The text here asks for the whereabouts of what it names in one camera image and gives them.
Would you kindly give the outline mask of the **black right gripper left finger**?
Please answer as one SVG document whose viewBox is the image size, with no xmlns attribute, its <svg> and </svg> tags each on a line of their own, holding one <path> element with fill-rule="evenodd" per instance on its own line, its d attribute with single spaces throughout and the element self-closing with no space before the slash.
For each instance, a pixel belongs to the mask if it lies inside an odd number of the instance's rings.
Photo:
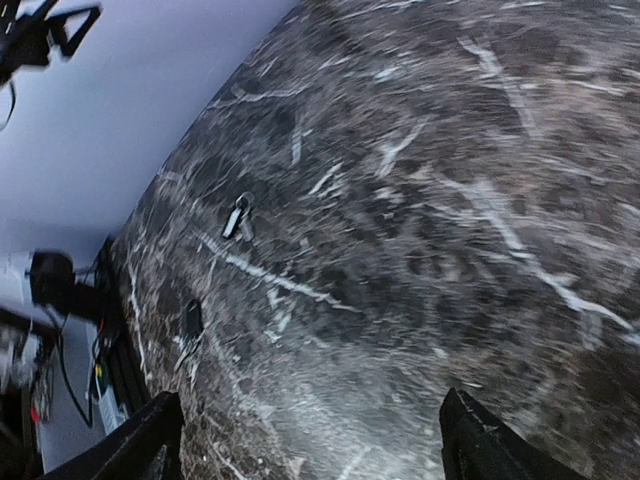
<svg viewBox="0 0 640 480">
<path fill-rule="evenodd" d="M 180 397 L 163 391 L 132 418 L 44 479 L 180 479 Z"/>
</svg>

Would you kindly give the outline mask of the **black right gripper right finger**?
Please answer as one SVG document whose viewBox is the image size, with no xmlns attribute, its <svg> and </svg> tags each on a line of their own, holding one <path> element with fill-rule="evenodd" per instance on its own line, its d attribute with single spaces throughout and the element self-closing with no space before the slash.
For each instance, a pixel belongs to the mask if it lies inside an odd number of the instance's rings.
<svg viewBox="0 0 640 480">
<path fill-rule="evenodd" d="M 529 444 L 461 389 L 449 389 L 439 422 L 446 480 L 585 479 Z"/>
</svg>

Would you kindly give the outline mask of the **black key tag with ring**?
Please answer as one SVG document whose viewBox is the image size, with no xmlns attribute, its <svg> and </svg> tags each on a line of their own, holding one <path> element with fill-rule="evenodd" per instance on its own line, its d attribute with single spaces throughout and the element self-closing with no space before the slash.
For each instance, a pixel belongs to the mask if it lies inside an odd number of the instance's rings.
<svg viewBox="0 0 640 480">
<path fill-rule="evenodd" d="M 203 332 L 202 305 L 198 299 L 192 299 L 185 306 L 180 320 L 180 331 L 177 337 L 180 353 L 174 371 L 177 371 L 184 361 L 197 350 Z"/>
</svg>

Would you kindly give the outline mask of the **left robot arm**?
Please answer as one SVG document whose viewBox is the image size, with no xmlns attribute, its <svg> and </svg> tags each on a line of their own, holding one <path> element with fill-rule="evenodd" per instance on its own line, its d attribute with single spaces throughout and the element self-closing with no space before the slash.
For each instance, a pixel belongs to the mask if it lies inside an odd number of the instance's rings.
<svg viewBox="0 0 640 480">
<path fill-rule="evenodd" d="M 1 392 L 30 385 L 38 357 L 48 357 L 61 337 L 54 324 L 39 322 L 11 305 L 41 308 L 66 320 L 78 318 L 96 327 L 99 359 L 109 355 L 120 336 L 110 317 L 108 297 L 78 279 L 72 259 L 63 252 L 36 250 L 1 255 Z"/>
</svg>

